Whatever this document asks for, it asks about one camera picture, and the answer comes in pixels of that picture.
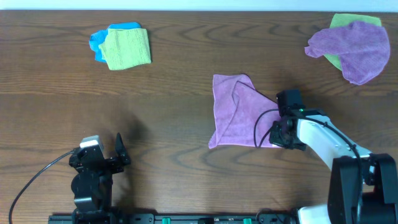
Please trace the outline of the pink purple microfiber cloth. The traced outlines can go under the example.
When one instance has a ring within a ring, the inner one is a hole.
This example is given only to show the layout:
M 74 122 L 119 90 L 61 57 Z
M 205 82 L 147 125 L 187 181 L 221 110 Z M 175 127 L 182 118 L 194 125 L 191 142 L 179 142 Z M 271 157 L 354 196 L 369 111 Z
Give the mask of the pink purple microfiber cloth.
M 277 104 L 259 93 L 245 75 L 213 75 L 215 132 L 208 147 L 274 147 L 265 133 L 280 116 Z

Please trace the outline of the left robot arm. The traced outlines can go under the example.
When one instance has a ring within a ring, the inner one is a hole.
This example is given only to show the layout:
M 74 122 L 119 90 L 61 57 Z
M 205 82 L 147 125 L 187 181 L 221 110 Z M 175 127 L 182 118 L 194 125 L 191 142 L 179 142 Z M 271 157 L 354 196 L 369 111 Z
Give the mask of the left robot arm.
M 76 209 L 73 223 L 128 223 L 128 217 L 111 205 L 113 175 L 122 173 L 131 164 L 120 134 L 116 135 L 116 155 L 108 159 L 98 135 L 82 139 L 74 149 L 69 165 L 78 174 L 73 178 L 71 189 Z

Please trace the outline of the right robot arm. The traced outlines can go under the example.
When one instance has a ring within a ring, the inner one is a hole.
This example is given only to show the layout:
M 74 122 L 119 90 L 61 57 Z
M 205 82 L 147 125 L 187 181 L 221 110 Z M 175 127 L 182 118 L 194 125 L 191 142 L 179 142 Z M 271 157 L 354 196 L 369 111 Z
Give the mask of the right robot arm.
M 276 95 L 280 121 L 271 144 L 285 149 L 310 147 L 331 170 L 326 212 L 298 210 L 299 223 L 397 224 L 397 169 L 388 154 L 374 154 L 343 134 L 320 109 L 307 109 L 298 90 Z

